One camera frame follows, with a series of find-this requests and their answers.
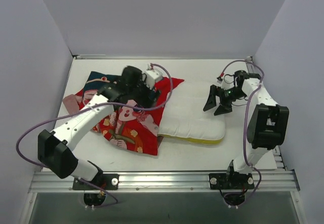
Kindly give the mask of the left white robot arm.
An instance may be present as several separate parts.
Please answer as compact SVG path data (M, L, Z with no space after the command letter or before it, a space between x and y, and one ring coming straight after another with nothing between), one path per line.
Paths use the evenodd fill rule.
M103 118L120 106L135 101L138 110L155 109L160 92L155 84L163 74L149 65L146 71L127 66L115 81L104 83L92 99L71 119L52 131L43 130L38 135L38 159L59 178L68 176L84 179L90 189L103 185L103 171L90 161L78 159L73 154L80 140Z

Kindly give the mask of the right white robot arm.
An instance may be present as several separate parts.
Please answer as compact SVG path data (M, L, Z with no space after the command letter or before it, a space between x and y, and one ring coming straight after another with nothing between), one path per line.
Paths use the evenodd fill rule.
M232 112L232 104L247 98L244 118L243 152L231 161L224 183L230 188L253 183L251 173L259 160L283 144L289 109L279 105L263 85L263 74L243 70L233 74L233 87L211 85L203 111L215 108L214 115Z

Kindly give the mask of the red pink printed pillowcase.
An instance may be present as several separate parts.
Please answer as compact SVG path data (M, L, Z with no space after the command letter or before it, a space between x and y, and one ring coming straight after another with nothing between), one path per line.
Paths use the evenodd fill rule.
M69 114L82 109L106 83L117 80L116 75L92 71L84 87L76 94L63 99ZM140 111L121 107L103 118L93 131L101 133L111 144L123 149L156 156L158 154L158 130L164 107L154 111Z

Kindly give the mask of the cream pillow yellow edge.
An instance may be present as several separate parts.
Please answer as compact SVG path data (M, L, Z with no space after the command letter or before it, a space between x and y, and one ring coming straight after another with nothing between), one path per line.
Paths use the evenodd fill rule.
M224 115L203 111L210 83L205 81L180 83L166 103L158 135L194 144L216 145L225 136Z

